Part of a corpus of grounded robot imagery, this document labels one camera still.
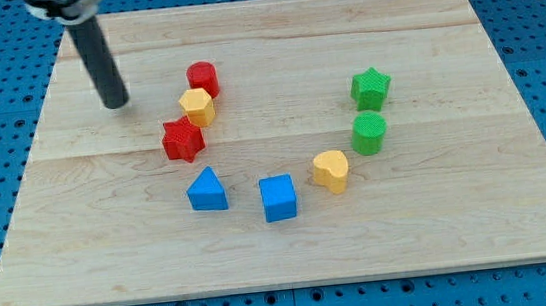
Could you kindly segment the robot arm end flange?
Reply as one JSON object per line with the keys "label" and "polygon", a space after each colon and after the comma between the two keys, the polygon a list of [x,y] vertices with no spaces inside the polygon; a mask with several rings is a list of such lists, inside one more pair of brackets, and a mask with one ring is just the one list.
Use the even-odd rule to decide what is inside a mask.
{"label": "robot arm end flange", "polygon": [[94,17],[102,0],[23,0],[27,12],[42,20],[74,26]]}

